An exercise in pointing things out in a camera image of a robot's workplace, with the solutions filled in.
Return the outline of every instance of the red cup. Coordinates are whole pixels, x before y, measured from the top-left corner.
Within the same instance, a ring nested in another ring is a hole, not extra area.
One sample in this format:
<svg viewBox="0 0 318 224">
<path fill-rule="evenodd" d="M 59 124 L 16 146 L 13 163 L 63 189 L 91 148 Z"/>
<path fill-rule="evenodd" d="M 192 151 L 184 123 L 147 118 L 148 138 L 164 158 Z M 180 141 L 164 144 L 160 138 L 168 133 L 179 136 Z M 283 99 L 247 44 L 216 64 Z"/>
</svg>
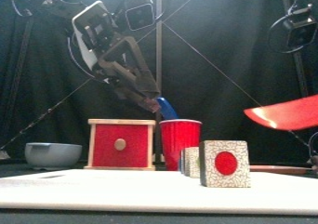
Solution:
<svg viewBox="0 0 318 224">
<path fill-rule="evenodd" d="M 163 154 L 168 171 L 178 170 L 182 150 L 199 146 L 202 122 L 174 119 L 160 122 Z"/>
</svg>

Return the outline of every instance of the black curtain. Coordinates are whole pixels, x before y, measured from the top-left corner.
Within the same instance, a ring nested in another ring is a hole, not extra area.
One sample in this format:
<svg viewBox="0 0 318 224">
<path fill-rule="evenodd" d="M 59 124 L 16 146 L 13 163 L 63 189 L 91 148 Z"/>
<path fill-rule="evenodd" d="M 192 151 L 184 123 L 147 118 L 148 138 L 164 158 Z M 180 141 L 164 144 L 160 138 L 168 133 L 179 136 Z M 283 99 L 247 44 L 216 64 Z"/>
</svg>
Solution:
<svg viewBox="0 0 318 224">
<path fill-rule="evenodd" d="M 96 0 L 64 1 L 91 5 Z M 120 2 L 100 1 L 110 11 Z M 5 144 L 88 78 L 70 59 L 67 34 L 57 19 L 40 13 L 32 19 L 17 16 L 9 0 L 1 0 L 0 10 L 0 125 Z M 203 122 L 202 140 L 246 140 L 253 164 L 305 163 L 309 150 L 294 135 L 262 127 L 243 114 L 247 108 L 302 97 L 293 55 L 267 47 L 267 31 L 285 15 L 282 0 L 163 0 L 163 10 L 162 94 L 180 118 Z M 19 73 L 29 23 L 32 30 Z M 155 25 L 124 34 L 135 37 L 155 76 Z M 75 46 L 74 53 L 82 63 Z M 317 39 L 302 51 L 302 58 L 309 92 L 315 93 Z M 106 84 L 90 81 L 8 145 L 11 157 L 24 158 L 25 143 L 44 141 L 83 145 L 82 158 L 87 159 L 91 118 L 155 119 L 155 114 L 119 99 Z M 307 141 L 311 130 L 295 133 Z"/>
</svg>

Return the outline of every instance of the red box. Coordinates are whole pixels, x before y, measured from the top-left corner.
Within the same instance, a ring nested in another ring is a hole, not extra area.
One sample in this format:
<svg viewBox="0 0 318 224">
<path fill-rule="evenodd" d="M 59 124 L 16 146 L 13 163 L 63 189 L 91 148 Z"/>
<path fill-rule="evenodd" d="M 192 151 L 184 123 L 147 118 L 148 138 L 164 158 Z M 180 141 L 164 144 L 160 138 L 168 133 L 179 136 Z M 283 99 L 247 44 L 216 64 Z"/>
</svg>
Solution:
<svg viewBox="0 0 318 224">
<path fill-rule="evenodd" d="M 155 121 L 90 119 L 91 169 L 154 170 L 152 133 Z"/>
</svg>

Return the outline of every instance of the small wooden block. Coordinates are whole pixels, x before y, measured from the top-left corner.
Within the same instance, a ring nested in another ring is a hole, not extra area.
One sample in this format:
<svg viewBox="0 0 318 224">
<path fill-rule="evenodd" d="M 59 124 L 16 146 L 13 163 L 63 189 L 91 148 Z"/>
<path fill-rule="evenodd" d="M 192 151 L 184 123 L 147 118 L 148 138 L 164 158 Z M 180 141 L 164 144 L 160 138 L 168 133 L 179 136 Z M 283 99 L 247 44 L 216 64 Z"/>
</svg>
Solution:
<svg viewBox="0 0 318 224">
<path fill-rule="evenodd" d="M 184 175 L 191 178 L 200 177 L 199 147 L 184 148 Z"/>
<path fill-rule="evenodd" d="M 206 187 L 251 187 L 246 141 L 206 140 L 199 155 L 200 182 Z"/>
</svg>

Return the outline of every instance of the cable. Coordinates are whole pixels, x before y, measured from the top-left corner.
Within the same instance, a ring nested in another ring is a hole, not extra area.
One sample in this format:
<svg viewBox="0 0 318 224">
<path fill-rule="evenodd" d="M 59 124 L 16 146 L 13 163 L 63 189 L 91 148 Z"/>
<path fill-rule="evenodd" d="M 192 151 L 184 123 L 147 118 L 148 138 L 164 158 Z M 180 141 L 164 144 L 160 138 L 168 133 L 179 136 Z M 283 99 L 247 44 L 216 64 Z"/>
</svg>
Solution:
<svg viewBox="0 0 318 224">
<path fill-rule="evenodd" d="M 273 24 L 273 26 L 271 26 L 271 28 L 270 28 L 270 30 L 269 30 L 269 33 L 267 33 L 267 46 L 269 46 L 269 48 L 270 48 L 274 52 L 278 52 L 278 53 L 282 53 L 282 54 L 294 53 L 294 52 L 299 51 L 299 50 L 305 47 L 305 46 L 299 46 L 299 47 L 293 48 L 293 49 L 290 49 L 290 50 L 279 50 L 279 49 L 275 49 L 275 48 L 273 47 L 273 44 L 271 44 L 271 38 L 273 38 L 274 28 L 275 28 L 282 22 L 285 22 L 286 20 L 289 20 L 289 19 L 294 16 L 293 12 L 294 12 L 295 8 L 298 7 L 297 3 L 298 3 L 298 0 L 294 0 L 294 1 L 293 1 L 293 4 L 291 4 L 291 7 L 290 7 L 289 10 L 287 10 L 287 15 L 285 15 L 279 20 L 275 21 L 275 23 Z"/>
<path fill-rule="evenodd" d="M 270 30 L 269 30 L 269 33 L 267 33 L 267 45 L 269 45 L 269 48 L 274 51 L 274 52 L 278 52 L 278 53 L 282 53 L 282 54 L 290 54 L 290 53 L 294 53 L 297 51 L 299 51 L 305 46 L 299 46 L 297 47 L 295 49 L 291 49 L 291 50 L 278 50 L 273 47 L 273 44 L 271 44 L 271 38 L 273 38 L 273 32 L 274 32 L 274 28 L 285 21 L 287 20 L 290 17 L 293 16 L 293 14 L 290 15 L 286 15 L 283 16 L 279 20 L 275 21 L 275 23 L 273 24 Z"/>
<path fill-rule="evenodd" d="M 87 83 L 91 81 L 92 79 L 87 79 L 83 84 L 45 111 L 45 113 L 43 113 L 28 125 L 24 129 L 20 130 L 20 132 L 17 133 L 17 135 L 0 147 L 0 151 L 3 151 L 7 146 L 19 138 L 21 137 L 25 132 L 29 130 L 31 127 L 33 127 L 36 124 L 39 124 L 43 119 L 47 117 L 48 114 L 51 114 L 56 108 L 65 102 L 65 100 L 87 85 Z"/>
<path fill-rule="evenodd" d="M 17 6 L 16 6 L 16 4 L 15 4 L 15 0 L 11 0 L 11 3 L 12 3 L 12 7 L 13 7 L 13 9 L 15 9 L 15 12 L 16 12 L 16 14 L 20 16 L 20 17 L 24 17 L 24 18 L 27 18 L 27 17 L 31 17 L 32 16 L 32 13 L 29 12 L 29 10 L 28 9 L 25 9 L 25 15 L 20 12 L 20 10 L 17 9 Z"/>
</svg>

